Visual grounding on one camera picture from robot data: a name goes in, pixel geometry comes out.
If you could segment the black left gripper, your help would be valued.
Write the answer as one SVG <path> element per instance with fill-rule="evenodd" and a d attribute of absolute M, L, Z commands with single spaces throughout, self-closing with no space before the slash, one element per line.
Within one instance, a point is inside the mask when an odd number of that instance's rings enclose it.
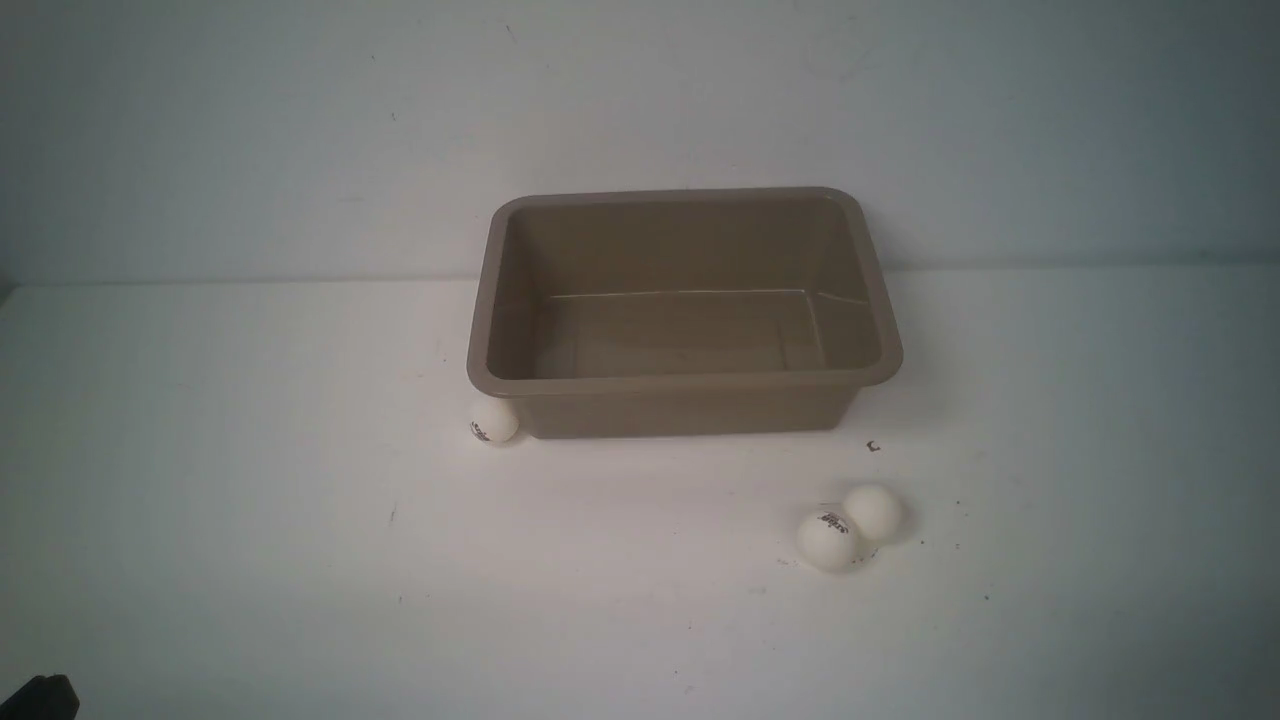
<path fill-rule="evenodd" d="M 0 707 L 1 720 L 72 720 L 81 700 L 67 675 L 32 676 Z"/>

